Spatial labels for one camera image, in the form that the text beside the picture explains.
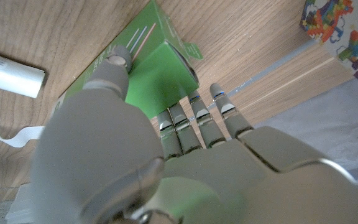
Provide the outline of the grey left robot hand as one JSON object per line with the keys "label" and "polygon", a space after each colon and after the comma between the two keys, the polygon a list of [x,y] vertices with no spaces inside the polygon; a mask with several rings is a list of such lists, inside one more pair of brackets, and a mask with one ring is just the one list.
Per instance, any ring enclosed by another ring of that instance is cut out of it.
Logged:
{"label": "grey left robot hand", "polygon": [[358,186],[311,146],[253,128],[218,84],[227,140],[195,94],[203,148],[183,112],[149,119],[125,102],[130,52],[114,46],[53,114],[34,153],[36,223],[358,223]]}

